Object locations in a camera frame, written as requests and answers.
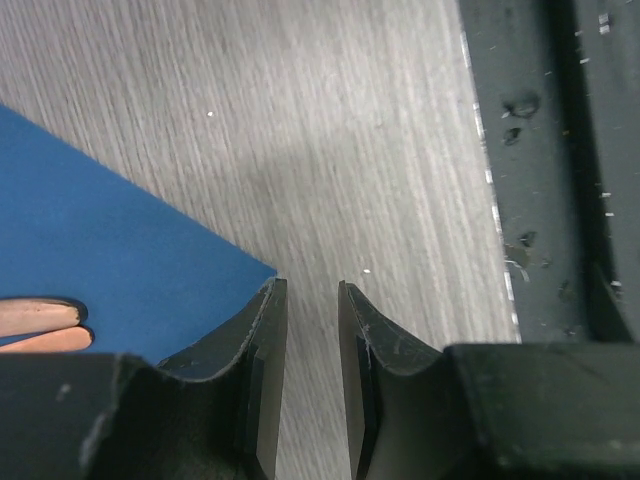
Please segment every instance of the blue paper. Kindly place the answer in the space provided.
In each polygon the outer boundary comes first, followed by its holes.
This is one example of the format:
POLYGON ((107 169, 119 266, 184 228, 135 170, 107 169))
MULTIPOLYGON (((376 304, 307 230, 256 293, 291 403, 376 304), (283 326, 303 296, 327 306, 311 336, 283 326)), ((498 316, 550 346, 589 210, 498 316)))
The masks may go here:
POLYGON ((87 352, 156 364, 239 312, 274 274, 0 106, 0 298, 82 301, 95 333, 87 352))

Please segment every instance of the blue mat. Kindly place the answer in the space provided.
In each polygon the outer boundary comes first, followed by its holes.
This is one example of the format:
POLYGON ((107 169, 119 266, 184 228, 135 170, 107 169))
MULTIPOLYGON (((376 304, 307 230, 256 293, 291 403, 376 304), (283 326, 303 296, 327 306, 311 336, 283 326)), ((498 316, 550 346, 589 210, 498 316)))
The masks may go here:
POLYGON ((95 333, 88 352, 157 364, 239 312, 273 275, 0 106, 0 298, 80 300, 95 333))

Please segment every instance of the blue sheet corner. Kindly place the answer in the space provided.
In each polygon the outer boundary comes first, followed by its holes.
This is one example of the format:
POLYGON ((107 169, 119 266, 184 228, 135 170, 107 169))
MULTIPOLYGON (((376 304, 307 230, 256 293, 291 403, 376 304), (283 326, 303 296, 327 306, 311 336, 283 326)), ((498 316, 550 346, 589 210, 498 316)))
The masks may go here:
POLYGON ((275 270, 0 106, 0 298, 84 302, 87 352, 157 364, 239 312, 275 270))

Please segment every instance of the gray metal surface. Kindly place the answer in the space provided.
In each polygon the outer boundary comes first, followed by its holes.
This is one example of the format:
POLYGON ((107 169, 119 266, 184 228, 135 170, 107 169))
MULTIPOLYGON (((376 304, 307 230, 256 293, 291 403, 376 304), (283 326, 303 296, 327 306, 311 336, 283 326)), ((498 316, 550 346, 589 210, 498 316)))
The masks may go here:
POLYGON ((0 101, 290 283, 278 478, 347 479, 337 286, 513 341, 451 0, 0 3, 0 101))

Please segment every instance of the wood grain surface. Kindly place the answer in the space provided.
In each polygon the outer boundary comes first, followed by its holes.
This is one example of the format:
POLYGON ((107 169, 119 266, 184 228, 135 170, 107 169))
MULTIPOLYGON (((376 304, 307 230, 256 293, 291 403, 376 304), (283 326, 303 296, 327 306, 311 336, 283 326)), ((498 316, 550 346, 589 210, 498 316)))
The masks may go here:
POLYGON ((517 338, 453 0, 5 0, 0 61, 0 101, 289 279, 280 480, 348 478, 339 280, 435 347, 517 338))

